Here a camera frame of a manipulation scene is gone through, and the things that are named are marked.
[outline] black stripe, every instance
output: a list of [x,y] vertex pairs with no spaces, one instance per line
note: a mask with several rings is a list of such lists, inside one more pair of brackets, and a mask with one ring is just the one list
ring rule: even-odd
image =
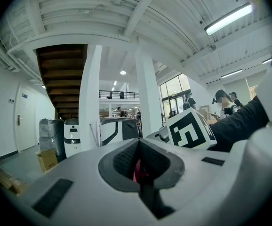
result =
[[118,122],[115,122],[115,132],[110,135],[105,141],[102,142],[103,145],[107,145],[118,133]]
[[14,152],[11,152],[11,153],[7,153],[7,154],[5,154],[3,156],[0,156],[0,161],[3,160],[3,159],[6,159],[6,158],[8,158],[8,157],[10,157],[12,155],[15,155],[17,153],[18,153],[18,151],[14,151]]
[[215,165],[218,165],[218,166],[223,166],[223,164],[225,162],[223,160],[219,160],[219,159],[215,159],[215,158],[211,158],[211,157],[204,157],[202,159],[202,161],[208,162],[208,163],[211,163],[211,164],[215,164]]
[[59,179],[33,206],[40,214],[50,217],[72,185],[68,179]]
[[80,139],[66,139],[64,138],[64,142],[67,144],[80,144]]

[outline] cardboard box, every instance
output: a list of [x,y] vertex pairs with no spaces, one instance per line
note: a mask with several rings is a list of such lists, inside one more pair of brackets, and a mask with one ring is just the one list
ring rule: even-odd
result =
[[36,155],[43,172],[46,172],[57,165],[56,153],[54,149],[36,152]]
[[14,194],[20,194],[26,188],[25,182],[17,178],[12,178],[2,168],[0,168],[0,184]]

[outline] tiled floor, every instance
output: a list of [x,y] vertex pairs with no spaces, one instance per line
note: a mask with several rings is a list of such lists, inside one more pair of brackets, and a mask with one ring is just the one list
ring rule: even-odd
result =
[[31,184],[43,175],[36,157],[36,151],[39,151],[39,145],[1,160],[0,167],[11,177],[16,177],[27,184]]

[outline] fluorescent light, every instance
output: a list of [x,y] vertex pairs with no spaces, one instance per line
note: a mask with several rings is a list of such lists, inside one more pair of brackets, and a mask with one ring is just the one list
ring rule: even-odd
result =
[[207,27],[205,27],[206,33],[210,36],[225,26],[231,24],[232,22],[244,17],[245,15],[251,13],[253,11],[253,7],[250,3],[245,3],[244,5],[232,10],[230,13],[225,14],[220,17]]
[[269,59],[263,61],[262,64],[265,64],[265,63],[268,63],[268,62],[271,62],[271,61],[272,61],[272,58],[269,58]]
[[233,75],[233,74],[236,74],[236,73],[242,72],[242,71],[243,71],[243,69],[240,69],[240,70],[234,71],[234,72],[232,72],[232,73],[229,73],[229,74],[223,75],[223,76],[221,76],[221,79],[222,79],[222,78],[226,78],[226,77],[228,77],[228,76],[230,76],[230,75]]

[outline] black rubber pad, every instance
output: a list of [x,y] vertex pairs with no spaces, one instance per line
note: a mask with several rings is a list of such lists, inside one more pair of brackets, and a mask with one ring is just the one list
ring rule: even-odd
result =
[[49,218],[64,198],[72,183],[73,182],[68,179],[59,179],[33,206],[33,209]]
[[208,162],[208,163],[211,163],[211,164],[215,164],[215,165],[218,165],[218,166],[223,166],[223,164],[225,162],[223,160],[219,160],[219,159],[215,159],[215,158],[211,158],[211,157],[204,157],[202,159],[202,161]]

